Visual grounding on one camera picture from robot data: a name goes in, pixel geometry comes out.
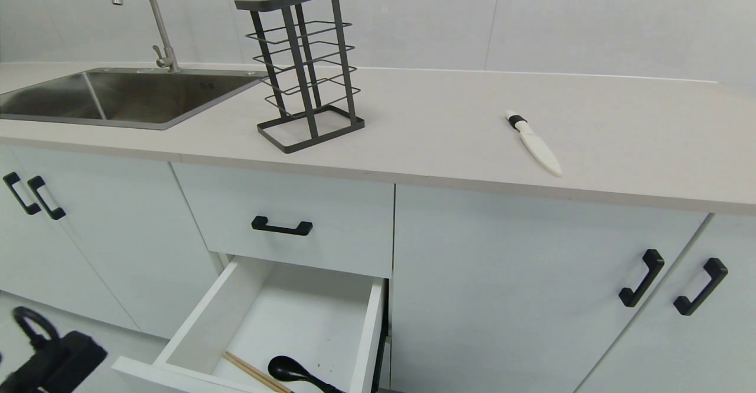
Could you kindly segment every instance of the sink basin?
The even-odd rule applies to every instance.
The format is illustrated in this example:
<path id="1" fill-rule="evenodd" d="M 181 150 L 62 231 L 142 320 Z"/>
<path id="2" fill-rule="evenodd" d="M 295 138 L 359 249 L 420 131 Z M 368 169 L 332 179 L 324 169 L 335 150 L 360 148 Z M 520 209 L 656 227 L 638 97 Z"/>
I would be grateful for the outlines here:
<path id="1" fill-rule="evenodd" d="M 0 95 L 0 119 L 165 130 L 265 76 L 226 70 L 97 68 Z"/>

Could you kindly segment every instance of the dish rack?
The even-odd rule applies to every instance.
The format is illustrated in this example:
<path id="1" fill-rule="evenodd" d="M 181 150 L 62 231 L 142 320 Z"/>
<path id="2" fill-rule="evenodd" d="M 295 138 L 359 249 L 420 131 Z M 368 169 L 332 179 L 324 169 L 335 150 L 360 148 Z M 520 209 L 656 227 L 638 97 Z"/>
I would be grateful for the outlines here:
<path id="1" fill-rule="evenodd" d="M 310 0 L 234 0 L 237 9 L 249 11 L 252 16 L 252 22 L 255 32 L 245 37 L 256 40 L 260 45 L 262 54 L 253 59 L 265 65 L 268 78 L 262 80 L 273 89 L 273 94 L 266 97 L 268 103 L 278 108 L 279 118 L 275 118 L 264 123 L 257 124 L 257 130 L 273 145 L 276 145 L 281 151 L 289 154 L 300 149 L 308 148 L 326 140 L 340 137 L 348 132 L 362 129 L 365 121 L 354 112 L 354 95 L 361 91 L 351 85 L 351 73 L 357 70 L 351 67 L 347 61 L 346 52 L 354 49 L 354 46 L 348 46 L 345 43 L 344 28 L 351 24 L 343 22 L 341 17 L 341 6 L 338 0 L 331 0 L 333 9 L 333 21 L 305 21 L 302 3 Z M 292 6 L 296 13 L 296 21 L 292 14 Z M 269 12 L 280 10 L 283 15 L 283 27 L 265 29 L 262 26 L 260 12 Z M 316 35 L 335 31 L 337 40 L 327 41 L 319 40 Z M 268 38 L 272 33 L 286 32 L 286 38 L 283 40 L 272 40 Z M 332 49 L 321 56 L 314 56 L 312 53 L 313 45 L 324 46 Z M 286 66 L 273 63 L 273 57 L 277 54 L 291 52 L 292 64 Z M 340 67 L 337 75 L 324 76 L 318 78 L 315 73 L 315 64 L 324 63 Z M 291 87 L 283 87 L 279 82 L 279 76 L 283 73 L 294 70 L 296 73 L 297 84 Z M 329 102 L 322 102 L 319 85 L 330 82 L 343 87 L 344 93 L 336 99 L 330 99 Z M 300 94 L 304 110 L 297 113 L 290 113 L 284 105 L 284 96 L 293 96 Z M 333 104 L 346 100 L 347 111 L 344 111 Z M 348 119 L 348 126 L 336 129 L 326 134 L 318 132 L 316 115 L 331 111 L 337 115 Z M 291 145 L 284 145 L 269 132 L 265 131 L 273 126 L 291 123 L 302 118 L 307 119 L 310 138 Z"/>

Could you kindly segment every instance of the black ladle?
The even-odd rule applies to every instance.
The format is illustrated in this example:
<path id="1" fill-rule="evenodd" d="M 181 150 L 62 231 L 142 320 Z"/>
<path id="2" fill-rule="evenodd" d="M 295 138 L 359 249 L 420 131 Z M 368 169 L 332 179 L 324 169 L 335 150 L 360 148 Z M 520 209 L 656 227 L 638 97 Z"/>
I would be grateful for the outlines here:
<path id="1" fill-rule="evenodd" d="M 344 393 L 338 388 L 310 374 L 299 362 L 288 356 L 276 356 L 268 363 L 268 373 L 278 381 L 306 381 L 324 393 Z"/>

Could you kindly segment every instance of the drawer handle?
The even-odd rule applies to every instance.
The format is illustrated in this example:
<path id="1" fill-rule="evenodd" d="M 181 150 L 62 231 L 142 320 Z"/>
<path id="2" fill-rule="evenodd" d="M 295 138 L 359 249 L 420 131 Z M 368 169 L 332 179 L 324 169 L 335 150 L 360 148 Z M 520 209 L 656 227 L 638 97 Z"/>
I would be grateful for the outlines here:
<path id="1" fill-rule="evenodd" d="M 10 172 L 3 176 L 2 181 L 5 182 L 5 185 L 8 186 L 8 189 L 11 189 L 11 193 L 14 197 L 16 197 L 16 201 L 21 204 L 21 207 L 24 208 L 24 211 L 27 213 L 27 215 L 36 215 L 36 213 L 42 211 L 40 205 L 38 205 L 36 202 L 32 202 L 32 204 L 29 205 L 24 204 L 24 200 L 21 199 L 21 196 L 19 196 L 19 194 L 16 192 L 16 189 L 13 188 L 13 185 L 21 182 L 21 177 L 18 177 L 18 173 L 16 173 L 15 171 Z"/>
<path id="2" fill-rule="evenodd" d="M 288 233 L 289 235 L 307 236 L 307 234 L 309 234 L 312 230 L 312 223 L 302 221 L 299 222 L 299 226 L 292 229 L 289 227 L 268 225 L 268 218 L 266 216 L 255 216 L 255 219 L 252 220 L 252 229 L 264 230 L 267 232 Z"/>
<path id="3" fill-rule="evenodd" d="M 619 291 L 619 298 L 622 299 L 622 304 L 627 307 L 635 307 L 635 305 L 638 304 L 640 298 L 646 293 L 651 284 L 653 284 L 657 275 L 659 275 L 659 272 L 662 271 L 662 267 L 664 267 L 664 259 L 659 255 L 659 252 L 653 248 L 646 250 L 646 253 L 643 255 L 643 261 L 645 261 L 646 266 L 649 267 L 649 272 L 640 282 L 640 285 L 638 285 L 635 292 L 633 293 L 633 291 L 627 287 L 622 288 L 622 290 Z"/>
<path id="4" fill-rule="evenodd" d="M 704 287 L 704 289 L 701 290 L 699 296 L 697 296 L 692 303 L 690 302 L 688 297 L 683 295 L 678 296 L 674 300 L 674 306 L 677 307 L 677 311 L 685 317 L 689 317 L 693 314 L 693 312 L 696 311 L 696 309 L 699 308 L 704 300 L 706 300 L 706 298 L 711 294 L 711 291 L 713 291 L 713 289 L 715 289 L 716 286 L 719 285 L 720 282 L 722 282 L 724 277 L 727 276 L 728 272 L 726 266 L 724 266 L 722 261 L 718 258 L 708 259 L 706 264 L 704 264 L 704 270 L 706 270 L 707 274 L 709 274 L 711 280 Z"/>
<path id="5" fill-rule="evenodd" d="M 33 178 L 30 178 L 27 184 L 29 185 L 29 188 L 32 189 L 32 193 L 35 197 L 37 197 L 37 200 L 43 203 L 45 212 L 48 213 L 48 216 L 50 216 L 52 220 L 60 220 L 63 218 L 63 216 L 66 215 L 66 213 L 63 211 L 63 208 L 58 207 L 54 210 L 51 210 L 49 205 L 47 205 L 47 202 L 45 202 L 45 199 L 43 199 L 43 197 L 40 195 L 40 191 L 38 189 L 45 186 L 45 180 L 43 180 L 43 178 L 41 178 L 40 176 L 35 176 Z"/>

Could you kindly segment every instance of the drawer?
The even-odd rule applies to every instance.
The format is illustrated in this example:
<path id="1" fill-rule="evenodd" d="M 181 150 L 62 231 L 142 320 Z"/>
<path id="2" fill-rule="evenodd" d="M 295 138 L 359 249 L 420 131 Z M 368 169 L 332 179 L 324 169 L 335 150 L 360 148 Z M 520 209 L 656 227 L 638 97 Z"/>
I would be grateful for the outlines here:
<path id="1" fill-rule="evenodd" d="M 291 356 L 347 393 L 368 393 L 380 376 L 386 280 L 253 258 L 237 258 L 152 364 L 120 357 L 113 369 L 133 391 L 270 390 L 222 358 L 228 350 L 260 371 Z M 319 393 L 304 382 L 297 393 Z"/>
<path id="2" fill-rule="evenodd" d="M 393 184 L 194 164 L 173 167 L 209 250 L 391 277 Z M 254 229 L 256 218 L 266 223 L 256 223 Z M 306 227 L 302 222 L 311 223 L 311 229 L 297 235 L 305 233 L 293 232 Z"/>

